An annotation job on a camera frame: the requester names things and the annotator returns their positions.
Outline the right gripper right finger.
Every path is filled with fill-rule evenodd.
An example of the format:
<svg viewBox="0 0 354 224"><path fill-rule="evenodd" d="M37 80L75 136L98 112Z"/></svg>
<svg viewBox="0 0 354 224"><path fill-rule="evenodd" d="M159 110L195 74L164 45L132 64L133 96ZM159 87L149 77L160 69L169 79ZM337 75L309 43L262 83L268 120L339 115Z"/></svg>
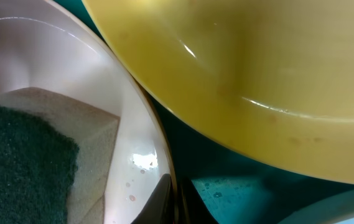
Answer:
<svg viewBox="0 0 354 224"><path fill-rule="evenodd" d="M207 209L193 182L182 179L178 185L179 223L218 224Z"/></svg>

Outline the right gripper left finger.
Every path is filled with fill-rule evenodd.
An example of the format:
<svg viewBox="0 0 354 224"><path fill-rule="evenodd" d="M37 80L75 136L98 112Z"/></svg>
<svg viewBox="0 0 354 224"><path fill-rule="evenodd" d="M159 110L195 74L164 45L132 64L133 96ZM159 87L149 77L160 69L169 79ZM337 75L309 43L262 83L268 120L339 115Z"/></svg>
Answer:
<svg viewBox="0 0 354 224"><path fill-rule="evenodd" d="M164 174L132 224L173 224L174 193L170 174Z"/></svg>

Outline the green and white sponge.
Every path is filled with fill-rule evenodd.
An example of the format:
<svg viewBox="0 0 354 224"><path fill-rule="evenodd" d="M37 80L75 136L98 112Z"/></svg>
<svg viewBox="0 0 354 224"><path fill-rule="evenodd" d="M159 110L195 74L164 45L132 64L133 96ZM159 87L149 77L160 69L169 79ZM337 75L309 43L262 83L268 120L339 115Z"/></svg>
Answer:
<svg viewBox="0 0 354 224"><path fill-rule="evenodd" d="M0 94L0 223L103 223L118 126L40 88Z"/></svg>

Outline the yellow-green plate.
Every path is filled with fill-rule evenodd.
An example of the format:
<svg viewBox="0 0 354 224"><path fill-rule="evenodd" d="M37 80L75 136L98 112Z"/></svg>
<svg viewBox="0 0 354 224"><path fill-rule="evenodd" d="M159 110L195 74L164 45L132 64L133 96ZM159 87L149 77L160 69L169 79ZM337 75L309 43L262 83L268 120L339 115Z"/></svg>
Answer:
<svg viewBox="0 0 354 224"><path fill-rule="evenodd" d="M131 75L196 131L354 184L354 0L90 0Z"/></svg>

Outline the white plate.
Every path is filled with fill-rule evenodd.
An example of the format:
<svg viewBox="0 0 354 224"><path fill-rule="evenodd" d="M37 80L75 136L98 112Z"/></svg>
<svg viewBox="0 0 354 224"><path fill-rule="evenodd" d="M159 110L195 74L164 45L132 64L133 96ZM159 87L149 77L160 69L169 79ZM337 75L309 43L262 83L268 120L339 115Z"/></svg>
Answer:
<svg viewBox="0 0 354 224"><path fill-rule="evenodd" d="M164 174L175 174L159 122L106 44L54 1L0 0L0 94L40 88L119 119L103 223L132 223Z"/></svg>

